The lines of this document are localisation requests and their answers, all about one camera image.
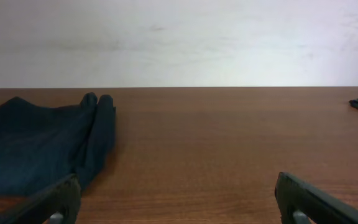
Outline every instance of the wood grain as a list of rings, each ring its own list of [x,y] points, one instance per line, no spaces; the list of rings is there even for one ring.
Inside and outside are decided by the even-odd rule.
[[[280,171],[358,208],[358,87],[0,90],[0,104],[89,91],[114,98],[117,145],[77,223],[280,223]]]

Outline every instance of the white wall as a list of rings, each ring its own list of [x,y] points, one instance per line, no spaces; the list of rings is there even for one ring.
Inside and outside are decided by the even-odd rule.
[[[358,86],[358,0],[0,0],[0,88]]]

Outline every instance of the wooden table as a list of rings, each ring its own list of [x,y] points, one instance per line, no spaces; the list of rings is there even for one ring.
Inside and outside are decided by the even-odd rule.
[[[358,208],[356,87],[0,90],[0,104],[89,91],[114,98],[117,144],[78,223],[280,223],[283,170]]]

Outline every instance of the brown wooden surface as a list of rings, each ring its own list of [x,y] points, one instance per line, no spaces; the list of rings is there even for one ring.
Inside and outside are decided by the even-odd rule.
[[[0,90],[40,106],[117,106],[116,153],[77,223],[280,223],[288,171],[358,208],[358,88]]]

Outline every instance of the wall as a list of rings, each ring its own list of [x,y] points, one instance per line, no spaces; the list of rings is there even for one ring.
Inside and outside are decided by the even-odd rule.
[[[0,0],[0,88],[358,86],[358,0]]]

